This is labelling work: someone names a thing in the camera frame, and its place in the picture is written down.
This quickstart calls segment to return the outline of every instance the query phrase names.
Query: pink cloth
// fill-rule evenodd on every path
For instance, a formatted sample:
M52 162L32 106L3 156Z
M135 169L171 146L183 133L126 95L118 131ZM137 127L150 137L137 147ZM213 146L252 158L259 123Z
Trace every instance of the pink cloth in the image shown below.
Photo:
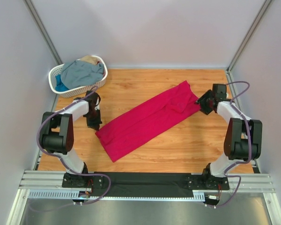
M200 110L187 81L115 118L96 132L113 162Z

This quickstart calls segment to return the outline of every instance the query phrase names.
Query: gray cloth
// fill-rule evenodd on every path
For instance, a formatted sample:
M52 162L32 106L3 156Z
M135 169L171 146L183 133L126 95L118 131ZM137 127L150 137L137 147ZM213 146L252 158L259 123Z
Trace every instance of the gray cloth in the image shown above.
M74 62L65 63L60 78L62 83L69 89L81 86L92 85L103 78L104 65L99 62L93 65L88 62L75 60Z

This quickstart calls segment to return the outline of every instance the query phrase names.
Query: folded cloth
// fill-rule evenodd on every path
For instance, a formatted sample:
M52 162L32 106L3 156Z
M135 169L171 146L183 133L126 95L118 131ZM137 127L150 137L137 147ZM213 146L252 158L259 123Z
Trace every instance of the folded cloth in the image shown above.
M82 58L80 59L80 61L88 62L88 63L94 64L94 65L97 65L97 63L98 63L98 58L97 58L97 57L94 57L94 56L91 56L91 55L86 55L86 56L82 57Z
M55 78L56 78L56 87L55 87L55 90L56 90L56 91L66 91L66 90L69 90L69 88L67 88L67 87L61 82L60 74L58 74Z
M113 162L200 110L187 81L115 118L96 132Z
M81 86L93 85L102 80L104 74L104 65L99 62L97 65L75 60L65 63L60 78L63 84L69 88L78 88Z

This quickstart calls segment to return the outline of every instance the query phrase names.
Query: wood surface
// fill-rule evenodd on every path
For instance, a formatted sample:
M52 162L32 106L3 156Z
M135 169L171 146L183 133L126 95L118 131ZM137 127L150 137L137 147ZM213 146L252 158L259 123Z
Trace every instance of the wood surface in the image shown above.
M185 80L198 97L213 83L227 83L224 70L110 69L106 84L97 91L102 99L103 125ZM56 109L67 106L73 98L59 97ZM87 128L81 117L74 123L74 148L89 171L200 173L223 153L226 131L221 116L197 112L113 163L95 131ZM38 169L65 170L56 158L47 155L42 156ZM251 165L240 165L233 172L253 170Z

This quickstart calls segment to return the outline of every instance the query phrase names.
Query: white backdrop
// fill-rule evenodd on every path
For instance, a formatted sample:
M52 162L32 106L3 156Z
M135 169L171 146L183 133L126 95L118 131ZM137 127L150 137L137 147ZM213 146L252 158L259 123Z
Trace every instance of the white backdrop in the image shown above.
M271 175L281 204L281 0L273 1L232 74L251 83L241 104L263 123L259 165Z
M62 60L225 68L264 0L33 0Z
M34 163L37 128L55 97L47 79L54 66L24 2L0 0L0 225Z

